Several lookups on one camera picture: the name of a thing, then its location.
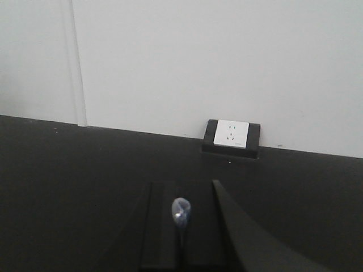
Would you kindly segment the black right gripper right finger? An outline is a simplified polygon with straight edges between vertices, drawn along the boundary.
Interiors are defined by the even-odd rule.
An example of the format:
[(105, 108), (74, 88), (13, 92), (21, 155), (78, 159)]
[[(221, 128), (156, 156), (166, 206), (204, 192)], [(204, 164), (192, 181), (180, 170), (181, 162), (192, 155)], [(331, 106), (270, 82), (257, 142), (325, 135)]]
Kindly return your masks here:
[(261, 227), (219, 180), (212, 184), (231, 271), (330, 271)]

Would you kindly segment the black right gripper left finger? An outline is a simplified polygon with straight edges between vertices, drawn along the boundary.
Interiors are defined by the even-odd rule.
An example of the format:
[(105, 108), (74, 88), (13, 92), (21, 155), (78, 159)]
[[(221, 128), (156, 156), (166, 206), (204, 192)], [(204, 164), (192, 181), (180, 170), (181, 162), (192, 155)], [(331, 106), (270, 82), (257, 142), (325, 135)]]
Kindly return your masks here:
[(153, 182), (143, 235), (140, 269), (179, 269), (177, 232), (171, 205), (178, 189), (173, 181)]

